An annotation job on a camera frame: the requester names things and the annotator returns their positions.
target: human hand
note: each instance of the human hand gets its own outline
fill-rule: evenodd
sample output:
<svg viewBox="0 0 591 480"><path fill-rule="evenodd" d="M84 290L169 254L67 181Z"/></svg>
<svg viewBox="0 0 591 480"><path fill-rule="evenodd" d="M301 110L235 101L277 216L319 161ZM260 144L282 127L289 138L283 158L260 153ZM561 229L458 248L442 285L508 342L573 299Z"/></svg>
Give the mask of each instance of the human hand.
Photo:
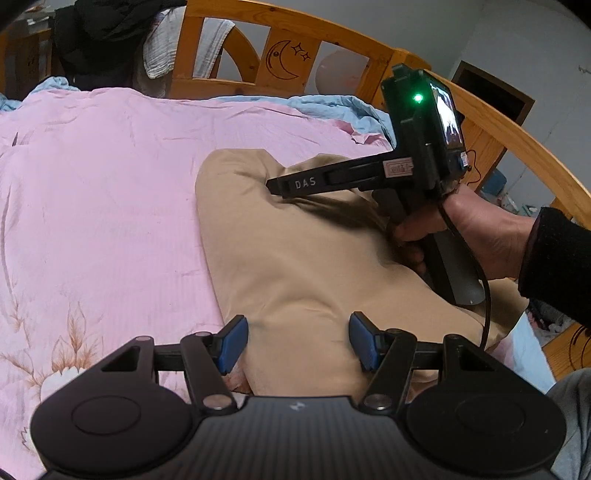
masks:
<svg viewBox="0 0 591 480"><path fill-rule="evenodd" d="M514 215L480 198L465 185L443 202L447 215L480 262L488 280L517 278L534 220ZM425 272L424 254L413 242L446 230L437 205L429 204L410 214L394 230L403 242L403 256L417 273Z"/></svg>

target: small screen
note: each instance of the small screen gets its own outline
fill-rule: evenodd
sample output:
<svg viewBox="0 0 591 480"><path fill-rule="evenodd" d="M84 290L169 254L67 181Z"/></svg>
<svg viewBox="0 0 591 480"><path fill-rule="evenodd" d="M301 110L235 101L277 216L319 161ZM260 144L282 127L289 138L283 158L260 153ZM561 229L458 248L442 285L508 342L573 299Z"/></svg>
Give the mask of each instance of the small screen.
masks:
<svg viewBox="0 0 591 480"><path fill-rule="evenodd" d="M449 93L431 84L431 91L433 98L435 98L435 105L439 112L441 125L443 126L443 134L448 148L461 148L463 146L462 133L457 124L456 114L454 113L452 98Z"/></svg>

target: light blue sheet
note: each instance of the light blue sheet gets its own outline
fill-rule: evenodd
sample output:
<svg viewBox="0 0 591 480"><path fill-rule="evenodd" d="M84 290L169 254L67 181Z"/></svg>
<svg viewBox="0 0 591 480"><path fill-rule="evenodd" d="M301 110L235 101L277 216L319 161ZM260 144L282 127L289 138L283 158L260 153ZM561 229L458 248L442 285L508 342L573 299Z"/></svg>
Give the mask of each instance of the light blue sheet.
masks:
<svg viewBox="0 0 591 480"><path fill-rule="evenodd" d="M305 95L301 97L277 98L265 96L218 97L222 102L265 102L287 105L304 115L314 118L344 120L361 134L382 133L396 146L394 129L387 113L375 109L351 95Z"/></svg>
<svg viewBox="0 0 591 480"><path fill-rule="evenodd" d="M526 313L510 335L513 340L513 371L538 390L547 393L556 380Z"/></svg>
<svg viewBox="0 0 591 480"><path fill-rule="evenodd" d="M29 95L40 92L42 90L73 90L78 92L78 88L70 86L65 77L49 77L48 79L37 85ZM19 100L9 100L0 93L0 112L13 112L22 105Z"/></svg>

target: circular pad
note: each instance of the circular pad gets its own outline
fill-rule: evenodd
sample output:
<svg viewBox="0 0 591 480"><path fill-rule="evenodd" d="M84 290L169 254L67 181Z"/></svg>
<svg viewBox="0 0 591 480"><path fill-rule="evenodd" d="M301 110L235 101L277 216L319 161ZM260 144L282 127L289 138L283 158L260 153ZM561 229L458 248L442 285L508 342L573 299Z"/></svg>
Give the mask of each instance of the circular pad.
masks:
<svg viewBox="0 0 591 480"><path fill-rule="evenodd" d="M115 435L130 429L141 417L139 405L125 397L98 397L82 402L72 415L74 425L91 435Z"/></svg>
<svg viewBox="0 0 591 480"><path fill-rule="evenodd" d="M564 418L540 393L466 394L433 387L407 409L410 434L428 455L475 476L546 466L562 447Z"/></svg>

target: jeans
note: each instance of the jeans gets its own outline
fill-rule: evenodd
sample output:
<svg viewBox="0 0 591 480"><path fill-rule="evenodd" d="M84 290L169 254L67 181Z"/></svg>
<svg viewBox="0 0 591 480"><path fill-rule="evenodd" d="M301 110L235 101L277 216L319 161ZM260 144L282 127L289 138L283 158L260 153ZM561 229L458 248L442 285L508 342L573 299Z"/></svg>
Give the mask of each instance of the jeans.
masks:
<svg viewBox="0 0 591 480"><path fill-rule="evenodd" d="M548 392L566 418L566 438L552 471L561 480L591 480L591 368L571 373Z"/></svg>

